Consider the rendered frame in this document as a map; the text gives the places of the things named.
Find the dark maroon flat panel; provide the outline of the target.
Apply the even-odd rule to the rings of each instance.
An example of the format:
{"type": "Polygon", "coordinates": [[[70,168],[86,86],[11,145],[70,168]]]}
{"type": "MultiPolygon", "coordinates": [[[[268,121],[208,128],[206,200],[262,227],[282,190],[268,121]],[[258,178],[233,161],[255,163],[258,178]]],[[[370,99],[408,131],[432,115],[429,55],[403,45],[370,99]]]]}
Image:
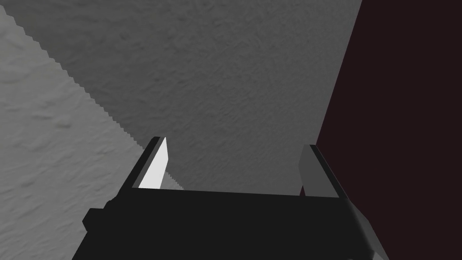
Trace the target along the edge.
{"type": "Polygon", "coordinates": [[[389,260],[462,260],[462,0],[300,0],[345,29],[317,147],[389,260]]]}

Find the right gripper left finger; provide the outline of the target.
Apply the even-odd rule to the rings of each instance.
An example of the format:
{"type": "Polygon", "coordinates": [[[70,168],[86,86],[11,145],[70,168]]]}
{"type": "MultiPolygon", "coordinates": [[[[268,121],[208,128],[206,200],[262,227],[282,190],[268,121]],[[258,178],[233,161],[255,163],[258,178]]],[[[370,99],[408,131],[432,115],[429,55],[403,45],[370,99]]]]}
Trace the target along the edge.
{"type": "Polygon", "coordinates": [[[155,136],[142,152],[122,189],[159,189],[168,163],[166,137],[155,136]]]}

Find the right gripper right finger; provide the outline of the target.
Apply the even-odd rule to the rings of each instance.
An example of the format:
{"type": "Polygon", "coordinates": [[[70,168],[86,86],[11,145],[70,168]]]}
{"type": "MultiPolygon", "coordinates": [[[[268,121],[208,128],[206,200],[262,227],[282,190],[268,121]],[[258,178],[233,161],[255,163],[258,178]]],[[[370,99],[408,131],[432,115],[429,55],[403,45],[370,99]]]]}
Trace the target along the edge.
{"type": "Polygon", "coordinates": [[[302,180],[301,196],[348,198],[316,145],[303,146],[299,173],[302,180]]]}

